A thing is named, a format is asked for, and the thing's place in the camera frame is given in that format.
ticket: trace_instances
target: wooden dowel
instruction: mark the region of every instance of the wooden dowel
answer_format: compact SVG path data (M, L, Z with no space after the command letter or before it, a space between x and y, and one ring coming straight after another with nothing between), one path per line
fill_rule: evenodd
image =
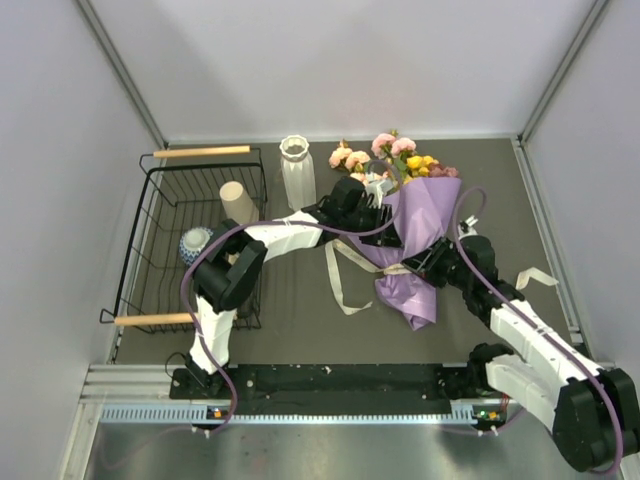
M153 152L155 158L177 157L201 157L203 155L231 155L237 153L249 153L249 145L237 145L235 147L206 147L206 148L182 148L176 150L158 150Z
M136 327L142 325L170 325L176 323L191 323L188 313L167 313L164 315L131 315L116 317L115 324L120 327Z

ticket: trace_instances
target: pink carnation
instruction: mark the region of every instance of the pink carnation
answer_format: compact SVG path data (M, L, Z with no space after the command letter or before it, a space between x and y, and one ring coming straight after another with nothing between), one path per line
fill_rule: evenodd
M399 157L402 152L415 152L416 142L407 137L402 137L393 142L391 146L391 155Z
M358 180L359 182L364 183L365 185L369 185L369 182L367 180L367 176L364 173L352 173L350 175L351 178L355 178L356 180Z
M429 176L433 178L446 177L447 171L440 164L435 164L429 168Z
M347 160L344 162L344 166L351 170L357 164L364 164L371 160L371 157L367 155L367 152L358 151L353 152L351 155L347 157Z
M351 150L350 148L343 148L343 147L336 148L331 154L331 156L329 157L329 165L331 166L331 168L336 168L340 166L340 163L345 158L348 158L352 152L353 150Z
M458 169L454 167L447 167L444 169L444 173L447 177L458 178Z
M382 147L387 145L392 145L393 142L396 141L396 137L391 135L390 133L381 133L378 135L373 143L371 144L371 150L373 154L378 158L384 158L386 156L385 152L382 150Z

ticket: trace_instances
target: white wall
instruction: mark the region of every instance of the white wall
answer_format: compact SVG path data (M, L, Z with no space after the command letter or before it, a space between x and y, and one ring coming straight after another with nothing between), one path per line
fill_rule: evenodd
M93 0L169 140L519 132L591 0Z
M535 134L594 350L640 382L640 2L611 2Z
M0 8L0 477L54 478L152 144L73 2Z

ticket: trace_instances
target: gray table surface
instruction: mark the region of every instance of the gray table surface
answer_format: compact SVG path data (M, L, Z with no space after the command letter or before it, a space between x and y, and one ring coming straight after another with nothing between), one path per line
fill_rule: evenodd
M354 148L368 148L353 142ZM267 218L291 211L279 172L277 145L264 144L263 159L269 202ZM335 143L314 143L318 198L330 192L340 173L327 159ZM489 204L477 229L496 250L504 279L515 282L529 267L549 271L511 142L491 140L438 140L418 142L421 153L457 167L463 189L482 185ZM476 199L463 214L475 211ZM373 300L372 308L345 316L331 294L324 249L304 250L265 265L261 330L234 331L230 341L232 363L439 363L465 362L478 343L499 339L467 310L460 292L445 288L438 293L438 318L434 325L413 332L404 317L382 304L369 274L338 255L345 302L358 306ZM569 337L554 288L532 282L524 291L537 313L560 335ZM186 351L193 333L147 335L127 329L118 363L164 363L170 353Z

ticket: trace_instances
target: green leaf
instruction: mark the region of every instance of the green leaf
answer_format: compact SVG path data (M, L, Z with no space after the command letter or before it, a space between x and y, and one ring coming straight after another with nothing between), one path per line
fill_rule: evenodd
M402 160L396 158L395 161L393 162L393 164L395 165L395 167L402 173L406 172L407 170L409 170L409 167L407 167L407 164L404 163Z

